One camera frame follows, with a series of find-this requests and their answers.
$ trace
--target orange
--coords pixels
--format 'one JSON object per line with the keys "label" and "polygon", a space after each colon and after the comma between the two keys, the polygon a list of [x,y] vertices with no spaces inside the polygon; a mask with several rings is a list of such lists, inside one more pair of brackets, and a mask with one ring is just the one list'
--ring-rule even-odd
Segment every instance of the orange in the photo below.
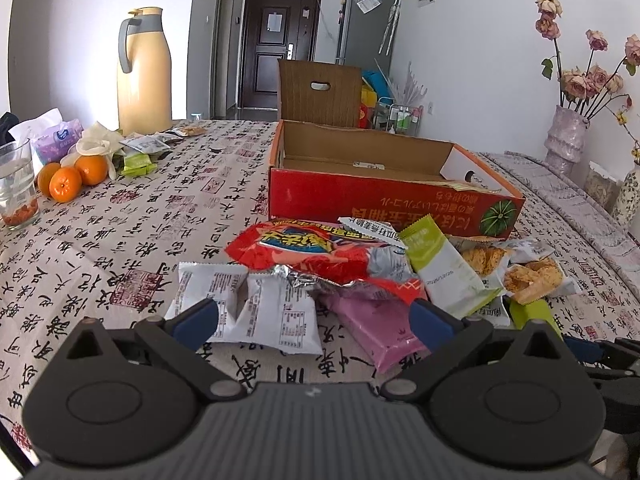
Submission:
{"label": "orange", "polygon": [[40,170],[40,173],[38,174],[38,189],[44,196],[51,196],[51,193],[49,192],[49,184],[51,182],[51,178],[59,169],[60,164],[58,162],[50,162]]}
{"label": "orange", "polygon": [[81,189],[82,177],[76,168],[60,168],[49,183],[49,192],[56,202],[71,202]]}
{"label": "orange", "polygon": [[83,155],[76,161],[75,168],[80,172],[85,186],[97,186],[109,174],[107,159],[102,155]]}

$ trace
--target refrigerator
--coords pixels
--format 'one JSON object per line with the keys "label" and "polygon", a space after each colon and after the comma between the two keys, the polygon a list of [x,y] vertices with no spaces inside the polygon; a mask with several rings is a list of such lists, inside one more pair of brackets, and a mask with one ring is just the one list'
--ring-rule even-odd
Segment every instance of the refrigerator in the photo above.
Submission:
{"label": "refrigerator", "polygon": [[380,44],[385,35],[391,7],[395,0],[382,0],[382,4],[364,13],[358,6],[360,0],[344,0],[340,16],[340,35],[338,36],[338,53],[336,64],[357,66],[363,70],[378,70],[376,60],[382,71],[388,75],[391,66],[392,49],[386,55],[388,38],[382,54]]}

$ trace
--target pink vase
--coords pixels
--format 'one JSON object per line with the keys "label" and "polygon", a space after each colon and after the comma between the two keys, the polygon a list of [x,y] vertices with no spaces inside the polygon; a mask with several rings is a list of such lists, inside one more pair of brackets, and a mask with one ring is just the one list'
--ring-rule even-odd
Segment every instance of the pink vase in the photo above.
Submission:
{"label": "pink vase", "polygon": [[569,176],[574,164],[582,158],[588,127],[589,121],[579,113],[556,106],[554,122],[545,141],[548,149],[545,162]]}

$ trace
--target gray ribbed surface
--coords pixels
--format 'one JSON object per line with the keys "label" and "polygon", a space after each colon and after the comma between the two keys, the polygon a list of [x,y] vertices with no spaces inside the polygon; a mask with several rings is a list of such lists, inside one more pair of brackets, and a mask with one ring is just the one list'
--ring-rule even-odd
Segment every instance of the gray ribbed surface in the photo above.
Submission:
{"label": "gray ribbed surface", "polygon": [[477,465],[443,446],[416,408],[379,400],[366,384],[260,384],[245,400],[211,406],[186,440],[144,465],[83,473],[46,463],[27,476],[28,480],[507,478],[600,476],[586,464],[538,474]]}

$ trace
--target dark brown door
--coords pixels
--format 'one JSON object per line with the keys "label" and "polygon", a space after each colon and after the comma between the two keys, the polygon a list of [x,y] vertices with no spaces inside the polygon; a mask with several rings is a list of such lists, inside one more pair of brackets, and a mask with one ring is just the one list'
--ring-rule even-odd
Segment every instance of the dark brown door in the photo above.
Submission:
{"label": "dark brown door", "polygon": [[278,60],[312,60],[319,1],[246,0],[242,108],[277,108]]}

